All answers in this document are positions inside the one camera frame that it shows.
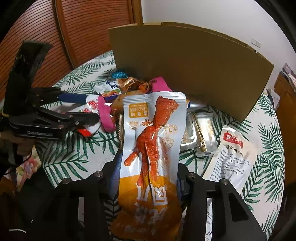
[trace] cardboard box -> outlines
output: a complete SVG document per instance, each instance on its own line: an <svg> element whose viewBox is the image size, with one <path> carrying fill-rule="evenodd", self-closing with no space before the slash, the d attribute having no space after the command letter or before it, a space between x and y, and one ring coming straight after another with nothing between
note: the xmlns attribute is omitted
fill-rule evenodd
<svg viewBox="0 0 296 241"><path fill-rule="evenodd" d="M109 29L117 69L143 79L162 76L174 91L243 121L273 69L247 44L181 23L146 23Z"/></svg>

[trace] white cable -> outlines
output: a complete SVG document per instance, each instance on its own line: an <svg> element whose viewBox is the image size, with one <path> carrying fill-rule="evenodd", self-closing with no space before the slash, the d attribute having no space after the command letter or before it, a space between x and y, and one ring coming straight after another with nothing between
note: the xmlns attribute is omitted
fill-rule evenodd
<svg viewBox="0 0 296 241"><path fill-rule="evenodd" d="M10 229L9 231L21 231L21 232L26 233L26 231L25 230L22 230L22 229Z"/></svg>

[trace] table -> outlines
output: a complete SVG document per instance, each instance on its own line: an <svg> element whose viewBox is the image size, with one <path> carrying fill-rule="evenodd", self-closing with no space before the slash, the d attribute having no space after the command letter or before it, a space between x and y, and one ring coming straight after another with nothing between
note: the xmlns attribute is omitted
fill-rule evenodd
<svg viewBox="0 0 296 241"><path fill-rule="evenodd" d="M115 69L113 53L110 51L76 68L54 87L60 87L69 93L93 94L96 84L112 80L111 73ZM66 112L75 106L55 102L45 107ZM241 132L257 147L257 160L241 196L268 239L279 214L285 175L283 141L271 101L266 92L263 92L243 122L211 106L201 111L213 113L217 140L223 125L228 125ZM65 177L78 180L101 170L106 162L113 160L118 147L116 133L105 133L102 127L90 138L69 132L63 142L47 141L36 144L44 170L54 187ZM198 157L195 151L186 150L180 152L179 161L186 164L189 171L202 175L210 156ZM115 199L105 205L110 219L118 212L117 204Z"/></svg>

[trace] screw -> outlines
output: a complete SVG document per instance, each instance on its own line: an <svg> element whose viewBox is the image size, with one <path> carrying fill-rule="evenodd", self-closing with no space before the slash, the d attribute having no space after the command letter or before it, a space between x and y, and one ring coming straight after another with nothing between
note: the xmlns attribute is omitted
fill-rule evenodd
<svg viewBox="0 0 296 241"><path fill-rule="evenodd" d="M190 172L190 173L188 174L188 177L189 177L189 178L196 178L196 176L197 176L197 174L196 174L195 172Z"/></svg>
<svg viewBox="0 0 296 241"><path fill-rule="evenodd" d="M97 172L94 173L95 177L101 177L102 175L103 175L102 171L97 171Z"/></svg>
<svg viewBox="0 0 296 241"><path fill-rule="evenodd" d="M224 184L224 185L227 185L229 183L229 181L226 178L220 179L219 182L222 183L222 184Z"/></svg>
<svg viewBox="0 0 296 241"><path fill-rule="evenodd" d="M71 179L66 177L62 180L62 184L68 184L69 182L71 182Z"/></svg>

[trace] star anise illustration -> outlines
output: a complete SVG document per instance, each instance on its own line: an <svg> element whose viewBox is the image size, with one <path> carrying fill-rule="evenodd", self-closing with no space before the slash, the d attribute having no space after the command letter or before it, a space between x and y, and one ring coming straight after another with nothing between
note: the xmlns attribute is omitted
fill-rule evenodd
<svg viewBox="0 0 296 241"><path fill-rule="evenodd" d="M145 118L145 121L142 121L141 126L150 126L152 121L148 118L148 120Z"/></svg>

